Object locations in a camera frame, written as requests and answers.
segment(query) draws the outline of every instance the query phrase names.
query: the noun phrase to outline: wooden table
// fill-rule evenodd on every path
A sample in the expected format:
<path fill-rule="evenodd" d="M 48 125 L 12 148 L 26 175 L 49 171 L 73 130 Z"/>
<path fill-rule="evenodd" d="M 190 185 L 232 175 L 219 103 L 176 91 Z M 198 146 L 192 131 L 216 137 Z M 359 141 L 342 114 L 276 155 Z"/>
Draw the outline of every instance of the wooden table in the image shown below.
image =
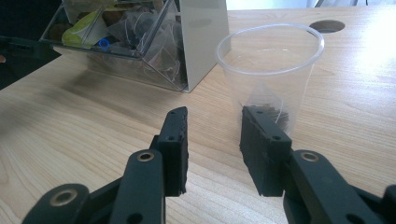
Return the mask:
<path fill-rule="evenodd" d="M 324 35 L 293 148 L 326 156 L 352 185 L 381 196 L 396 183 L 396 6 L 230 11 L 231 32 L 272 22 L 346 24 Z M 0 223 L 20 223 L 48 190 L 90 190 L 123 174 L 167 111 L 189 109 L 187 193 L 169 223 L 286 223 L 281 198 L 260 197 L 243 163 L 221 68 L 192 93 L 87 70 L 60 57 L 0 91 Z"/>

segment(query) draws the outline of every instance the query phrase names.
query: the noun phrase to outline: cup rim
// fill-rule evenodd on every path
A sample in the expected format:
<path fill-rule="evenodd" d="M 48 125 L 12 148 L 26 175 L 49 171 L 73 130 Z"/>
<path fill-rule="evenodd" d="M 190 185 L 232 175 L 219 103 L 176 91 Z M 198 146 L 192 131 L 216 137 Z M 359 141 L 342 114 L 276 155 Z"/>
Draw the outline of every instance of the cup rim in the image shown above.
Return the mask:
<path fill-rule="evenodd" d="M 224 62 L 223 56 L 220 56 L 220 54 L 219 54 L 220 49 L 222 48 L 223 44 L 228 39 L 232 38 L 235 35 L 239 35 L 239 34 L 246 33 L 246 32 L 251 32 L 251 31 L 255 31 L 255 30 L 260 30 L 260 29 L 278 27 L 278 26 L 291 26 L 291 27 L 298 27 L 298 28 L 306 30 L 308 33 L 310 33 L 311 35 L 314 35 L 318 39 L 318 50 L 309 59 L 307 59 L 304 62 L 299 63 L 295 66 L 292 66 L 292 67 L 289 67 L 286 69 L 280 69 L 280 70 L 275 70 L 275 71 L 262 71 L 262 72 L 241 69 L 241 68 L 231 66 L 228 63 Z M 324 38 L 323 38 L 323 35 L 321 33 L 319 33 L 317 30 L 315 30 L 309 26 L 299 24 L 299 23 L 271 23 L 271 24 L 265 24 L 262 26 L 247 28 L 244 30 L 237 31 L 233 34 L 227 35 L 217 45 L 215 57 L 216 57 L 216 60 L 218 61 L 218 64 L 222 68 L 227 69 L 227 70 L 231 70 L 231 71 L 234 71 L 234 72 L 237 72 L 240 74 L 244 74 L 244 75 L 248 75 L 248 76 L 276 76 L 276 75 L 282 75 L 282 74 L 285 74 L 285 73 L 288 73 L 291 71 L 295 71 L 295 70 L 301 69 L 303 67 L 306 67 L 309 64 L 312 64 L 318 57 L 320 57 L 320 55 L 323 53 L 323 50 L 324 50 Z"/>

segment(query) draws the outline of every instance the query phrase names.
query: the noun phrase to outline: table surface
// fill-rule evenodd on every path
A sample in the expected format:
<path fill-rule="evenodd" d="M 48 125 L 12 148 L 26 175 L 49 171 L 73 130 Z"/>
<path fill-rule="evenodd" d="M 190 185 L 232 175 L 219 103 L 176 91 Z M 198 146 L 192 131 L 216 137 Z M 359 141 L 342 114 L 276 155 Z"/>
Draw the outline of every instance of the table surface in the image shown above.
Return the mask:
<path fill-rule="evenodd" d="M 396 6 L 229 11 L 231 32 L 272 22 L 338 20 L 325 34 L 293 148 L 326 156 L 352 185 L 381 196 L 396 183 Z M 0 91 L 0 223 L 21 223 L 48 190 L 90 191 L 123 174 L 166 113 L 189 109 L 187 193 L 169 223 L 287 223 L 281 198 L 260 197 L 243 163 L 221 68 L 192 93 L 97 74 L 64 56 Z"/>

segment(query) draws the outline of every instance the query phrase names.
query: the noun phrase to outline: clear plastic cup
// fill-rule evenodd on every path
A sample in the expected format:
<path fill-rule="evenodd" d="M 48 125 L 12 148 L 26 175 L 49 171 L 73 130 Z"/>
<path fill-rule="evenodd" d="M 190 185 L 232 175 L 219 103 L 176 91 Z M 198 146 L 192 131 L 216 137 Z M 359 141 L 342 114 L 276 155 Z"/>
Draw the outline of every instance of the clear plastic cup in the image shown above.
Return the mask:
<path fill-rule="evenodd" d="M 259 106 L 291 136 L 312 67 L 323 49 L 318 31 L 292 23 L 250 28 L 221 40 L 216 58 L 238 120 L 243 106 Z"/>

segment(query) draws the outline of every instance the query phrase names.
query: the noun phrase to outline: clear plastic container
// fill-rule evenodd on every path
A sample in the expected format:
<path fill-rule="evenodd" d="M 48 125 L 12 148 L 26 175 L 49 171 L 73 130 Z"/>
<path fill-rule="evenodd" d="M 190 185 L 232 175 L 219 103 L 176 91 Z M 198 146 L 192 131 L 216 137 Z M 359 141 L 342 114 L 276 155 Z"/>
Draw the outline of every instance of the clear plastic container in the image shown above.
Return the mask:
<path fill-rule="evenodd" d="M 177 18 L 174 0 L 64 0 L 40 41 L 91 70 L 183 91 L 188 82 Z"/>
<path fill-rule="evenodd" d="M 312 67 L 323 49 L 322 35 L 301 24 L 268 24 L 225 37 L 216 57 L 238 120 L 243 106 L 259 106 L 291 135 Z"/>

